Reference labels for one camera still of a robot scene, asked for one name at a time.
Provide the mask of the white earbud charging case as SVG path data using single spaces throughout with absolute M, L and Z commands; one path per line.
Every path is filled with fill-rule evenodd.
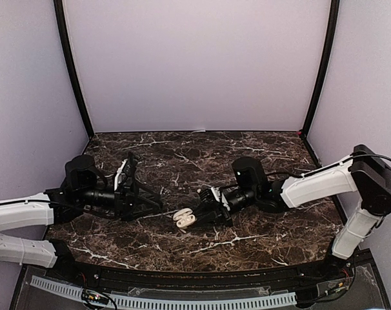
M 192 209 L 184 208 L 173 215 L 173 221 L 179 229 L 185 229 L 196 222 L 196 217 Z

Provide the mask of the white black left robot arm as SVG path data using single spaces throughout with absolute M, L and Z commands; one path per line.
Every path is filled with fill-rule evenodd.
M 132 221 L 163 208 L 160 195 L 135 177 L 138 158 L 129 153 L 108 186 L 106 176 L 89 155 L 65 164 L 59 188 L 26 198 L 0 201 L 0 262 L 55 269 L 67 282 L 80 276 L 80 268 L 62 240 L 29 240 L 5 235 L 10 229 L 68 223 L 88 213 L 108 220 Z

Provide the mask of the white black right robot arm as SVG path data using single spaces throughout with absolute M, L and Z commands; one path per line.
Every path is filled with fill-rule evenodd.
M 191 217 L 196 225 L 231 225 L 232 215 L 251 205 L 267 213 L 282 213 L 321 198 L 356 192 L 359 201 L 353 215 L 318 267 L 322 279 L 332 280 L 357 246 L 391 213 L 390 160 L 360 144 L 326 167 L 270 181 L 259 160 L 240 157 L 232 163 L 236 184 L 231 185 L 231 192 L 225 193 L 223 187 L 201 191 L 201 203 Z

